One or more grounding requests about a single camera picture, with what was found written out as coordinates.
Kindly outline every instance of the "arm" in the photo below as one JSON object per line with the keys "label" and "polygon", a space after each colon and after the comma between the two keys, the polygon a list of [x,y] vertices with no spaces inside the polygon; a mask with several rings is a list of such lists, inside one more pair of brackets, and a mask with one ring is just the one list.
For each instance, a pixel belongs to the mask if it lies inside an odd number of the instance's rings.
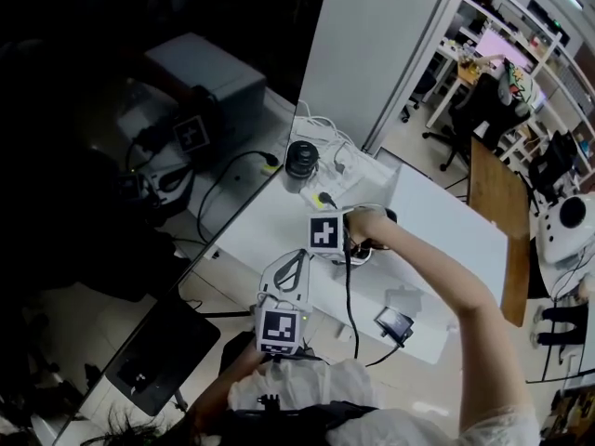
{"label": "arm", "polygon": [[350,218],[350,227],[355,228],[360,240],[371,238],[401,256],[458,317],[463,347],[460,430],[473,426],[494,409],[532,404],[507,335],[507,323],[483,282],[385,216],[355,212],[353,222]]}
{"label": "arm", "polygon": [[209,428],[227,410],[227,397],[231,385],[252,374],[264,359],[254,342],[223,372],[192,404],[184,418],[165,433],[156,446],[166,444],[195,444],[200,433],[208,434]]}

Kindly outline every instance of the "black chair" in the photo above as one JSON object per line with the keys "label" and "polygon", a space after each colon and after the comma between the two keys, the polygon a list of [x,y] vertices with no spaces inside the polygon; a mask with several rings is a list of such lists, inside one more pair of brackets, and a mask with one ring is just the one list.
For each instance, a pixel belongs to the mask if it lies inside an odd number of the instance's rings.
{"label": "black chair", "polygon": [[513,100],[508,106],[503,104],[498,96],[498,80],[490,74],[482,74],[465,100],[449,109],[453,128],[445,127],[442,135],[433,132],[422,134],[423,138],[435,138],[452,147],[446,164],[441,164],[440,169],[445,171],[457,154],[469,164],[471,137],[483,122],[489,126],[481,141],[490,151],[495,151],[505,133],[531,116],[530,111],[518,115],[516,111],[519,104],[523,103]]}
{"label": "black chair", "polygon": [[578,150],[572,134],[562,135],[556,131],[543,155],[538,155],[529,163],[529,181],[531,184],[520,172],[516,172],[527,188],[529,206],[531,206],[531,203],[535,205],[537,210],[535,216],[539,215],[539,205],[537,204],[535,191],[537,190],[545,196],[548,203],[557,203],[559,196],[554,189],[554,184],[561,176],[573,168],[577,154]]}
{"label": "black chair", "polygon": [[[419,83],[417,83],[416,88],[413,90],[413,94],[409,98],[409,100],[414,103],[413,109],[415,109],[416,111],[419,109],[419,100],[417,100],[417,98],[415,98],[414,95],[419,94],[423,98],[426,95],[426,93],[431,91],[432,88],[435,86],[436,86],[436,78],[434,78],[434,76],[432,75],[431,72],[425,71],[421,75],[421,79],[419,80]],[[407,108],[407,106],[405,106],[403,108],[403,110],[401,111],[401,114],[402,114],[401,121],[403,121],[404,123],[409,122],[411,113],[409,112],[409,109]]]}

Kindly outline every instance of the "dark hair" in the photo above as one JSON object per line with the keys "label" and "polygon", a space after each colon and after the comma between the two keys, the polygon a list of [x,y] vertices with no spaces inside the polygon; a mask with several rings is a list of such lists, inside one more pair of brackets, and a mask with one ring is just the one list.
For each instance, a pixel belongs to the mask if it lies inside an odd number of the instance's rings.
{"label": "dark hair", "polygon": [[161,436],[159,426],[151,420],[149,423],[132,425],[128,412],[124,412],[124,421],[117,413],[112,415],[113,408],[108,413],[108,433],[98,438],[88,439],[81,446],[89,446],[102,442],[103,446],[146,446]]}

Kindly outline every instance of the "pink screen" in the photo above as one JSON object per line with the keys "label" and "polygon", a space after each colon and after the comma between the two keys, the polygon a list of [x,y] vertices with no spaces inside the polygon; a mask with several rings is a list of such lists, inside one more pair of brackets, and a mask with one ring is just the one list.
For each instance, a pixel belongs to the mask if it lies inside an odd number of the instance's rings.
{"label": "pink screen", "polygon": [[[526,70],[528,70],[531,65],[529,59],[527,59],[521,51],[493,30],[488,29],[483,33],[482,39],[475,48],[475,51],[482,56],[504,55],[514,64],[521,66]],[[498,67],[502,64],[502,61],[497,59],[492,61],[492,64]]]}

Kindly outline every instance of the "tile floor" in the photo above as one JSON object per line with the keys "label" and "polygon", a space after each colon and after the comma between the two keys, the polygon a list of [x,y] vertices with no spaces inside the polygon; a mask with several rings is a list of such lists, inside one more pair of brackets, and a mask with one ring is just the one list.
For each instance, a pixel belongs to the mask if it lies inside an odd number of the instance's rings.
{"label": "tile floor", "polygon": [[[447,155],[446,149],[435,141],[424,140],[420,134],[425,130],[423,123],[428,110],[422,107],[412,115],[407,125],[395,125],[385,148],[426,173],[441,186],[465,176],[466,170],[460,163],[455,163],[446,172],[439,170],[438,165]],[[466,187],[464,184],[461,185],[460,188],[453,189],[454,194],[464,193]],[[202,260],[180,285],[179,291],[183,298],[203,300],[204,304],[200,307],[202,312],[238,310],[253,303],[258,281],[259,275],[256,272],[222,253],[218,259]],[[94,363],[102,369],[154,303],[148,296],[139,303],[129,303],[95,293],[82,285],[44,293],[42,301],[50,317],[54,338],[53,343],[48,343],[48,349],[59,358],[57,361],[60,363],[62,374],[73,380],[83,391],[86,390],[84,362]],[[517,348],[528,380],[541,376],[547,354],[544,348],[534,350],[529,342],[529,331],[538,304],[529,301],[523,328],[511,325],[508,328],[508,334]],[[239,332],[251,328],[251,321],[244,318],[212,321],[220,329],[221,338],[180,389],[188,402],[197,398],[216,378],[225,343]],[[317,355],[330,362],[342,361],[352,355],[353,344],[337,339],[340,327],[335,319],[315,311],[305,339]],[[363,361],[376,360],[386,352],[386,345],[363,335]],[[385,407],[403,408],[434,421],[451,436],[456,434],[461,396],[458,334],[450,334],[443,355],[435,365],[429,365],[405,354],[396,354],[380,365],[370,368],[370,374],[383,386],[381,389]],[[554,361],[549,369],[549,377],[564,374],[565,365],[558,366]],[[554,392],[561,386],[562,382],[530,386],[540,420],[548,414]],[[107,425],[110,411],[119,414],[126,411],[133,419],[149,419],[134,408],[108,380],[102,378],[86,399],[80,413],[96,426],[103,428]],[[172,403],[168,403],[155,421],[167,425],[180,417],[181,413]]]}

